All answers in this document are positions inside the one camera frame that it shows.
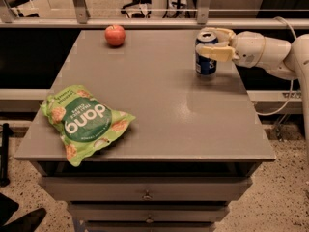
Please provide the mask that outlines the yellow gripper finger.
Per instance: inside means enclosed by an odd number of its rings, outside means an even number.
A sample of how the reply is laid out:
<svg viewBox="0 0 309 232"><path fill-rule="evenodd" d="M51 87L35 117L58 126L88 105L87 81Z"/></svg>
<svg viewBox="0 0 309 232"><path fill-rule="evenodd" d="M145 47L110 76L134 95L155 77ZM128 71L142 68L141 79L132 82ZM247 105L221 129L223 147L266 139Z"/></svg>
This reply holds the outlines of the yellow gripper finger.
<svg viewBox="0 0 309 232"><path fill-rule="evenodd" d="M231 40L236 35L236 33L227 28L218 28L218 27L205 27L202 29L203 32L214 33L218 39L218 46L228 46L231 43Z"/></svg>
<svg viewBox="0 0 309 232"><path fill-rule="evenodd" d="M219 62L231 61L235 55L235 50L230 46L216 47L198 44L196 52L205 58Z"/></svg>

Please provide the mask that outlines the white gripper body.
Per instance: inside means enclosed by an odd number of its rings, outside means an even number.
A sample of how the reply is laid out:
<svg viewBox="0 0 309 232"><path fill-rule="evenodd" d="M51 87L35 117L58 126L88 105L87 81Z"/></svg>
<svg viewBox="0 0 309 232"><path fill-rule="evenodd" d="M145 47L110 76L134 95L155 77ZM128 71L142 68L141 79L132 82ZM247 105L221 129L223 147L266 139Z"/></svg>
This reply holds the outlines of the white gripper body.
<svg viewBox="0 0 309 232"><path fill-rule="evenodd" d="M236 34L231 41L235 50L232 60L239 66L251 68L262 56L265 37L259 33L244 31Z"/></svg>

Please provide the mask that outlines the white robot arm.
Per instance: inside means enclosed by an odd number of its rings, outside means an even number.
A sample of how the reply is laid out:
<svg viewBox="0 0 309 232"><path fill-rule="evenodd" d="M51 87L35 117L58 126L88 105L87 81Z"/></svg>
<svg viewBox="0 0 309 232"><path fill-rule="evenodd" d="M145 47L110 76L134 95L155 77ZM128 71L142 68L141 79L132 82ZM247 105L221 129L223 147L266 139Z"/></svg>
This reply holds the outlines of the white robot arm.
<svg viewBox="0 0 309 232"><path fill-rule="evenodd" d="M309 35L301 35L292 43L244 31L205 27L197 35L202 41L196 53L218 62L232 61L246 68L259 67L275 77L298 79L301 89L306 151L309 155Z"/></svg>

